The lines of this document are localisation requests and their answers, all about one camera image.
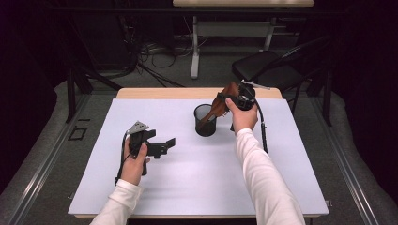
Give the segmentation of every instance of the right hand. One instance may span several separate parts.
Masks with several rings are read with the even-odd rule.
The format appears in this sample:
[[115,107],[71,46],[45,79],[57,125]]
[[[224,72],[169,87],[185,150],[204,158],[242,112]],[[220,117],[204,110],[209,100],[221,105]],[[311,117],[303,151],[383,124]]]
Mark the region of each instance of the right hand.
[[232,113],[232,123],[234,125],[235,134],[244,128],[254,129],[258,121],[257,105],[254,104],[248,111],[242,111],[229,97],[225,100],[225,104]]

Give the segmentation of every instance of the hand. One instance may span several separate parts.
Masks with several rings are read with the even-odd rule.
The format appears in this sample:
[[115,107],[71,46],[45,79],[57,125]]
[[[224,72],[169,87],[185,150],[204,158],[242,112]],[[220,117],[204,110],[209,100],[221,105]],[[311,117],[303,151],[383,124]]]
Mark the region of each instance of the hand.
[[132,155],[130,155],[129,142],[130,138],[127,138],[124,145],[124,158],[126,158],[126,160],[123,164],[122,175],[120,178],[138,186],[144,169],[144,160],[149,162],[149,158],[146,158],[148,147],[144,143],[141,144],[140,152],[138,153],[137,158],[134,159]]
[[232,113],[232,123],[234,125],[235,134],[244,128],[254,128],[258,121],[257,105],[254,104],[248,111],[242,111],[229,97],[225,100],[225,104]]

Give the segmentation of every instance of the white tabletop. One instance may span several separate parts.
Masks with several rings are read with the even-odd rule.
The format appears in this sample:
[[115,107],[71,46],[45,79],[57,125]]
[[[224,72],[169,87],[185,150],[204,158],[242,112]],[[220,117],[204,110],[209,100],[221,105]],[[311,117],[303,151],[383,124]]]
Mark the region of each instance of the white tabletop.
[[175,7],[312,7],[313,0],[174,0]]
[[[305,217],[329,213],[285,99],[258,99],[266,118],[268,151]],[[212,99],[114,99],[76,191],[69,214],[94,217],[114,190],[124,133],[137,120],[156,129],[151,143],[176,138],[167,155],[147,165],[145,191],[134,217],[246,218],[254,208],[235,151],[231,113],[216,133],[195,133],[193,109]],[[261,140],[259,125],[255,136]]]

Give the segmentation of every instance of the white table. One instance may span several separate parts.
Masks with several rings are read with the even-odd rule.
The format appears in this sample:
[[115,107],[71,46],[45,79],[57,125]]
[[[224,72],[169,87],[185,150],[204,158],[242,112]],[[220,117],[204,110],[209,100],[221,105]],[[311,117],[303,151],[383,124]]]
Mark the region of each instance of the white table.
[[[140,96],[133,94],[134,89],[120,91],[122,95],[114,99],[108,111],[69,214],[93,218],[106,203],[114,190],[123,135],[139,120],[156,129],[157,136],[150,142],[176,138],[176,146],[147,165],[148,174],[140,184],[145,191],[132,218],[255,217],[234,151],[235,135],[229,130],[231,113],[217,119],[217,130],[211,137],[201,137],[194,130],[193,109],[202,103],[211,104],[222,88],[177,89],[172,89],[172,97],[169,88],[135,89],[149,93],[145,99],[128,99]],[[272,98],[261,98],[266,95]],[[280,99],[277,89],[259,90],[257,97],[268,127],[268,152],[298,198],[304,216],[328,214],[287,102]],[[261,139],[259,125],[254,133]]]
[[[314,0],[174,0],[175,7],[184,8],[303,8],[312,7]],[[269,49],[276,19],[266,22],[199,22],[193,16],[192,36],[193,54],[191,78],[197,79],[199,73],[198,36],[214,37],[265,37],[264,50]]]

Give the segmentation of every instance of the black chair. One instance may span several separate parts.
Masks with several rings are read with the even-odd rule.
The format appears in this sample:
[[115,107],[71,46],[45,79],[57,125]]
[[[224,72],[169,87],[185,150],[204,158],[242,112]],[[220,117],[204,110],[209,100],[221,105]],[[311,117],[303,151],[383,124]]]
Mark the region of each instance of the black chair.
[[272,51],[259,52],[234,62],[232,71],[241,80],[276,87],[282,93],[296,88],[295,97],[288,100],[293,100],[291,111],[294,113],[302,83],[326,69],[325,60],[320,58],[315,60],[318,61],[317,65],[312,66],[310,70],[302,69],[300,66],[311,56],[318,57],[318,53],[325,50],[329,43],[330,37],[321,37],[298,45],[282,56]]

